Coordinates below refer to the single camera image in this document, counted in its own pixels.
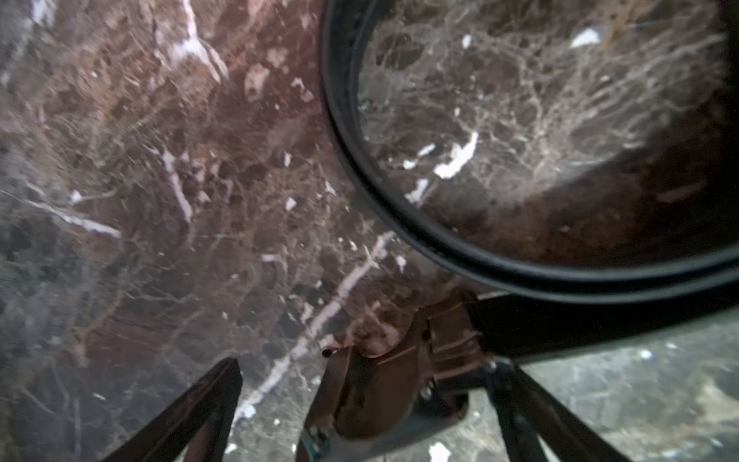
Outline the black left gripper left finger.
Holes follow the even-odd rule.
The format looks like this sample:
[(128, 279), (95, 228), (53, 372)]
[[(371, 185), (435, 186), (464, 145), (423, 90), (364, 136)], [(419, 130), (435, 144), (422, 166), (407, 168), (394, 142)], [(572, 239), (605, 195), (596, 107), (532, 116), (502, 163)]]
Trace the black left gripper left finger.
[(107, 461), (221, 461), (242, 390), (234, 357), (219, 361), (195, 385), (109, 454)]

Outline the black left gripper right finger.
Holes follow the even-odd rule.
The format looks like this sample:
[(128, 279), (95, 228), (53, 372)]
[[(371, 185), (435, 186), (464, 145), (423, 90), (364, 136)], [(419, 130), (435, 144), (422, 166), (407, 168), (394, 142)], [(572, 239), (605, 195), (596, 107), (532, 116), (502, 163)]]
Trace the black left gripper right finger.
[(610, 445), (521, 368), (496, 362), (486, 372), (488, 398), (511, 461), (625, 461)]

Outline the black belt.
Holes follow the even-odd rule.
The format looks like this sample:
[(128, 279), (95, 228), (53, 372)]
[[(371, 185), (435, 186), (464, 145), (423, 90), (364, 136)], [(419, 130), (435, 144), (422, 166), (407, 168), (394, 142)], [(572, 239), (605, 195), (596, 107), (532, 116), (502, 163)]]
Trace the black belt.
[(344, 170), (406, 243), (458, 275), (502, 290), (462, 292), (419, 308), (400, 342), (367, 356), (329, 348), (296, 459), (364, 461), (460, 423), (496, 362), (604, 350), (738, 310), (738, 250), (663, 266), (546, 268), (468, 244), (402, 198), (367, 152), (357, 108), (361, 61), (387, 1), (328, 1), (321, 19), (321, 103)]

